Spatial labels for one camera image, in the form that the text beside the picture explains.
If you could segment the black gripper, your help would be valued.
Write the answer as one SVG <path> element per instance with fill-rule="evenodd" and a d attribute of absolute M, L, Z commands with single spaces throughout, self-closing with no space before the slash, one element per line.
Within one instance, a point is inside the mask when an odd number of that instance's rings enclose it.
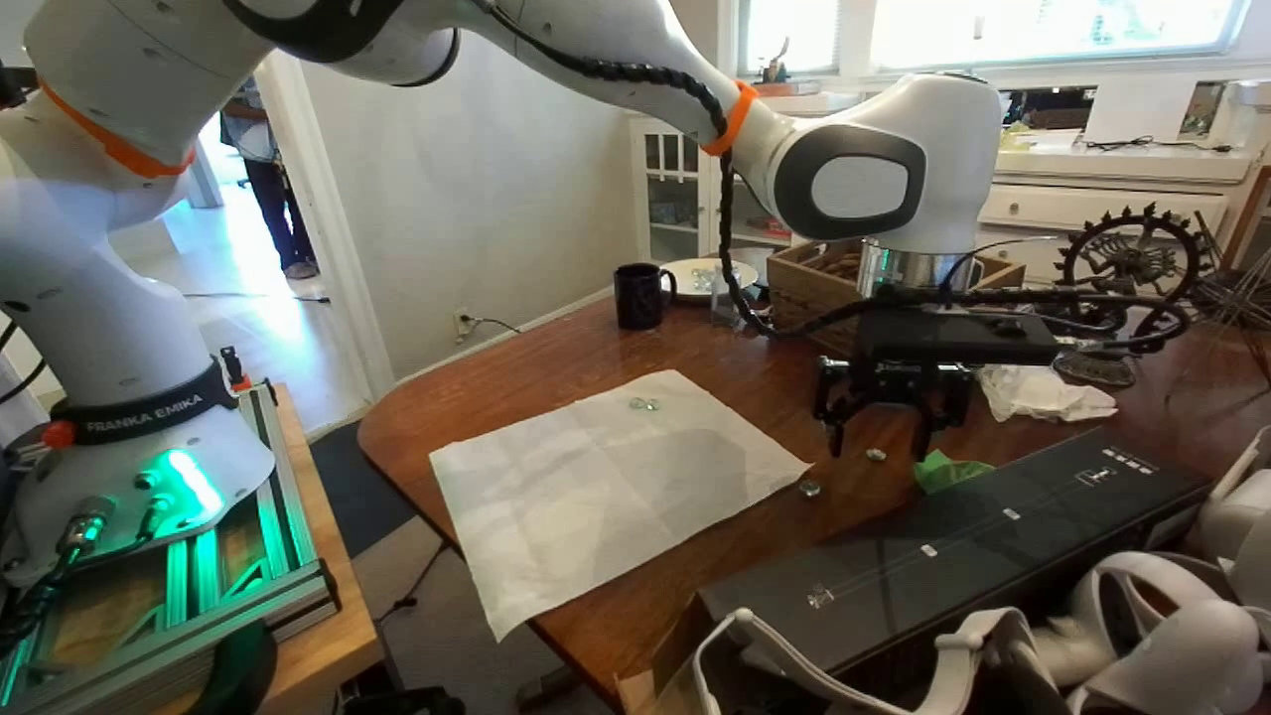
<path fill-rule="evenodd" d="M 846 425 L 871 403 L 918 409 L 912 460 L 967 404 L 974 364 L 1048 364 L 1061 340 L 1035 313 L 864 313 L 853 334 L 823 352 L 814 409 L 830 456 L 842 456 Z"/>

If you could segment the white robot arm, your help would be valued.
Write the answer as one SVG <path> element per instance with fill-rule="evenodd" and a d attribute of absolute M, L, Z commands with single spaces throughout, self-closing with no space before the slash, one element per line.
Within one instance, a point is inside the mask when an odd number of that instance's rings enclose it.
<path fill-rule="evenodd" d="M 665 0 L 42 0 L 35 90 L 0 110 L 0 307 L 64 385 L 15 486 L 9 573 L 201 534 L 268 471 L 186 303 L 105 236 L 170 207 L 211 114 L 266 56 L 419 86 L 463 35 L 717 154 L 803 240 L 949 256 L 986 207 L 1000 94 L 949 72 L 795 121 L 713 68 Z"/>

